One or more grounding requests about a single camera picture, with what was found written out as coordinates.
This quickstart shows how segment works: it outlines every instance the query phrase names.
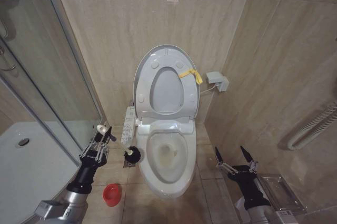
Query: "bidet control panel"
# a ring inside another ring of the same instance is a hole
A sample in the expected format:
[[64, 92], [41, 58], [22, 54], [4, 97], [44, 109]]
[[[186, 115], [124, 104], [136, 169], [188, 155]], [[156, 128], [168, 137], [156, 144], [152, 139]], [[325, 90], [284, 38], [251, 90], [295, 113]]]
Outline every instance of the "bidet control panel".
[[133, 132], [135, 128], [136, 112], [135, 107], [127, 107], [125, 113], [124, 127], [122, 132], [121, 143], [129, 147], [132, 143]]

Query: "toilet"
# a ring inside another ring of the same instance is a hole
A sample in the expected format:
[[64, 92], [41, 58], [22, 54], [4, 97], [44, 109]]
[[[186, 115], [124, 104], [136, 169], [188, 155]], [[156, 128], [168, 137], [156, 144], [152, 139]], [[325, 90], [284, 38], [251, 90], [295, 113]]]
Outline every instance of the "toilet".
[[182, 49], [161, 45], [144, 56], [134, 78], [139, 168], [161, 198], [181, 196], [194, 174], [200, 88], [189, 70], [196, 68]]

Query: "black toilet brush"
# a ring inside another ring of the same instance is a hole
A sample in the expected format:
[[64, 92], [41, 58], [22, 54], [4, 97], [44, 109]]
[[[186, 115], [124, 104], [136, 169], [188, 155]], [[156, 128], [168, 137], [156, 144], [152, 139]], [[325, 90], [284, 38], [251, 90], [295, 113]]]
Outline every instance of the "black toilet brush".
[[[111, 141], [116, 141], [116, 137], [111, 135], [111, 130], [112, 130], [112, 127], [107, 129], [103, 125], [97, 125], [97, 131], [100, 134], [110, 137]], [[126, 147], [121, 142], [119, 142], [119, 141], [116, 141], [116, 142], [118, 142], [118, 144], [124, 149], [124, 158], [127, 162], [129, 162], [131, 164], [136, 164], [136, 163], [139, 162], [139, 160], [141, 160], [141, 153], [140, 153], [140, 151], [138, 150], [137, 147], [135, 147], [135, 146]]]

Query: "red cup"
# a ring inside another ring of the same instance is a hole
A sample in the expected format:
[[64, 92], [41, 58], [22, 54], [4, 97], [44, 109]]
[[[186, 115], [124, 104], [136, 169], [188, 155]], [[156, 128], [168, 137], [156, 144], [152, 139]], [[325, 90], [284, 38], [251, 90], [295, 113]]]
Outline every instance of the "red cup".
[[109, 207], [116, 206], [121, 200], [122, 192], [117, 184], [107, 185], [103, 191], [103, 199]]

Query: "power cord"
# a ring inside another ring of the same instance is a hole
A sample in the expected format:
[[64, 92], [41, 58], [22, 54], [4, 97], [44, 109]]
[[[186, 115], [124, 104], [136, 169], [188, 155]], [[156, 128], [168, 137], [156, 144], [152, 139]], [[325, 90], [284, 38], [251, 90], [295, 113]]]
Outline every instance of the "power cord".
[[214, 89], [216, 86], [217, 86], [217, 84], [215, 84], [215, 85], [214, 85], [212, 88], [210, 88], [210, 89], [207, 89], [207, 90], [205, 90], [205, 91], [202, 91], [200, 94], [203, 94], [203, 93], [205, 93], [205, 92], [207, 92], [207, 91], [210, 91], [210, 90]]

